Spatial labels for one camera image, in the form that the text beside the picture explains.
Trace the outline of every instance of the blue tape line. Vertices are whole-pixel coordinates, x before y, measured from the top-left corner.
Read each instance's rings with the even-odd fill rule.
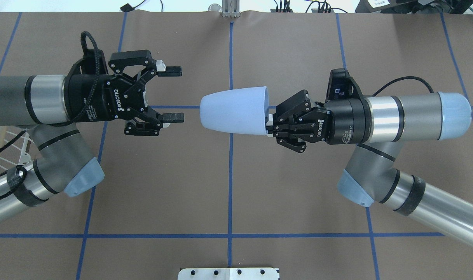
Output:
[[[338,29],[338,40],[340,41],[340,51],[342,53],[343,68],[347,69],[347,62],[345,61],[345,52],[343,50],[342,29],[340,27],[340,18],[338,14],[335,14],[335,16],[336,16],[336,28]]]
[[[461,72],[459,71],[459,66],[457,65],[457,61],[456,61],[456,58],[454,56],[454,51],[452,50],[451,40],[449,39],[449,33],[447,32],[447,26],[445,24],[445,19],[444,19],[444,14],[443,13],[440,13],[440,19],[442,21],[442,26],[444,27],[445,39],[447,40],[447,46],[449,47],[449,52],[451,54],[452,62],[454,64],[454,68],[456,69],[457,77],[459,78],[459,83],[461,84],[461,88],[463,90],[464,96],[469,101],[470,98],[468,97],[468,93],[466,91],[466,87],[464,86],[464,81],[463,81],[463,78],[461,76]],[[471,120],[473,121],[473,110],[471,110]]]
[[[426,237],[426,236],[445,236],[440,232],[394,232],[394,233],[373,233],[374,237]]]
[[[380,280],[380,271],[378,269],[378,258],[376,256],[375,237],[373,234],[373,224],[371,223],[371,212],[366,207],[366,217],[368,218],[369,240],[371,242],[371,253],[373,255],[373,265],[375,266],[375,278]]]
[[[14,25],[14,29],[12,30],[12,34],[10,35],[9,43],[7,44],[7,48],[5,49],[5,53],[3,54],[2,61],[0,63],[0,74],[2,73],[3,65],[5,64],[5,59],[7,58],[7,55],[9,54],[10,46],[12,45],[12,41],[14,40],[14,37],[16,35],[16,30],[18,27],[18,24],[20,22],[20,17],[22,16],[22,13],[20,12],[19,15],[17,16],[16,23]]]
[[[124,13],[124,17],[122,18],[122,29],[120,31],[120,38],[119,38],[119,47],[117,48],[117,52],[120,53],[122,48],[122,39],[124,38],[124,30],[126,30],[126,19],[127,13]]]
[[[229,89],[233,89],[233,25],[229,23]],[[231,267],[233,248],[233,133],[229,134],[229,182],[228,182],[228,267]]]
[[[117,52],[119,53],[122,48],[122,39],[124,38],[124,30],[126,29],[126,18],[127,18],[127,13],[124,13],[123,19],[122,19],[122,27],[120,31],[120,38],[119,38],[119,46],[117,47]],[[100,149],[98,151],[98,163],[101,163],[101,155],[103,154],[103,144],[105,143],[105,135],[107,133],[107,126],[108,122],[103,123],[103,130],[101,131],[101,141],[100,141]],[[87,233],[89,231],[89,222],[91,221],[91,213],[93,210],[93,202],[94,202],[94,194],[96,191],[96,186],[94,186],[91,189],[91,196],[89,197],[89,206],[87,208],[87,216],[86,216],[86,225],[84,228],[84,235],[82,237],[82,243],[81,243],[81,250],[79,254],[79,262],[78,262],[78,270],[76,273],[76,280],[80,280],[80,273],[82,270],[82,262],[84,261],[84,253],[86,250],[86,242],[87,242]]]

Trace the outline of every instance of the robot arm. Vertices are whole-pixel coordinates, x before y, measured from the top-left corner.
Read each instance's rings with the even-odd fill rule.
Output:
[[[88,49],[85,38],[93,43]],[[82,59],[65,75],[0,77],[0,126],[20,126],[42,157],[0,174],[0,222],[64,191],[76,196],[100,183],[103,170],[74,123],[125,119],[126,135],[159,135],[183,113],[160,114],[148,106],[146,83],[154,76],[181,76],[150,51],[113,53],[107,73],[103,51],[81,34]],[[128,66],[144,68],[131,77]]]
[[[108,65],[114,73],[109,75],[103,51],[87,48],[86,33],[81,37],[83,57],[67,76],[0,76],[0,126],[125,119],[129,121],[126,135],[157,136],[169,123],[184,121],[183,113],[152,110],[145,97],[148,81],[154,76],[181,76],[181,67],[165,66],[162,60],[153,59],[149,50],[126,51],[111,55]],[[135,76],[124,73],[126,67],[138,65],[144,69]]]
[[[378,201],[393,211],[473,247],[473,204],[392,167],[401,142],[359,144],[338,183],[351,201]]]

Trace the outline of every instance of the black cable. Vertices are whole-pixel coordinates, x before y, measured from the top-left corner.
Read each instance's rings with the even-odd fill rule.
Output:
[[[8,143],[6,143],[3,147],[0,148],[0,153],[10,147],[13,143],[15,143],[19,138],[22,137],[22,135],[25,134],[25,131],[21,131],[19,134],[17,134],[12,140],[10,140]]]
[[[17,183],[12,187],[10,188],[9,191],[7,191],[5,194],[2,194],[0,195],[0,200],[6,198],[7,196],[11,195],[12,193],[14,193],[20,186],[22,186],[26,176],[27,176],[27,170],[22,166],[22,165],[17,165],[16,166],[16,172],[17,172],[17,175],[18,175],[18,172],[19,171],[22,171],[22,177],[19,177]]]
[[[402,80],[420,81],[421,83],[423,83],[426,86],[426,88],[428,88],[428,91],[430,91],[430,93],[434,93],[433,89],[431,88],[431,85],[427,81],[423,80],[422,78],[415,77],[415,76],[405,76],[405,77],[398,78],[398,79],[395,79],[393,81],[390,81],[389,83],[384,85],[382,88],[380,88],[377,92],[375,92],[375,94],[373,94],[373,96],[377,96],[380,92],[382,92],[382,90],[386,89],[386,87],[388,87],[389,85],[392,85],[393,83],[396,83],[396,82],[402,81]]]
[[[94,38],[92,37],[91,34],[89,34],[89,32],[87,31],[84,31],[83,33],[81,33],[81,46],[82,46],[82,49],[86,49],[86,37],[89,38],[89,41],[91,41],[91,43],[93,44],[93,51],[94,51],[94,71],[95,71],[95,77],[94,77],[94,80],[93,80],[93,84],[91,85],[91,90],[89,91],[89,95],[87,96],[87,99],[86,99],[86,102],[84,104],[84,106],[82,106],[82,109],[81,111],[76,115],[76,117],[73,117],[70,121],[67,121],[67,122],[61,122],[60,124],[50,124],[50,126],[68,126],[70,124],[73,124],[75,123],[78,119],[80,119],[82,117],[82,115],[84,115],[86,113],[86,108],[89,106],[89,104],[91,103],[92,99],[93,99],[93,96],[94,96],[94,92],[96,90],[96,86],[98,85],[98,80],[100,79],[100,56],[98,54],[98,46],[96,44],[96,41],[94,40]]]
[[[133,9],[136,9],[137,7],[139,7],[141,4],[143,4],[146,0],[143,0],[140,4],[136,5],[133,7]]]
[[[305,12],[308,12],[309,11],[309,8],[312,6],[312,4],[314,3],[317,3],[318,4],[318,11],[319,11],[319,8],[321,7],[321,3],[324,3],[324,2],[319,2],[319,1],[311,1],[311,3],[309,4],[309,6],[307,7],[306,11]]]
[[[340,10],[340,11],[344,11],[348,14],[348,11],[346,11],[344,9],[340,9],[340,8],[330,8],[329,10],[330,10],[330,12],[331,12],[331,10]]]

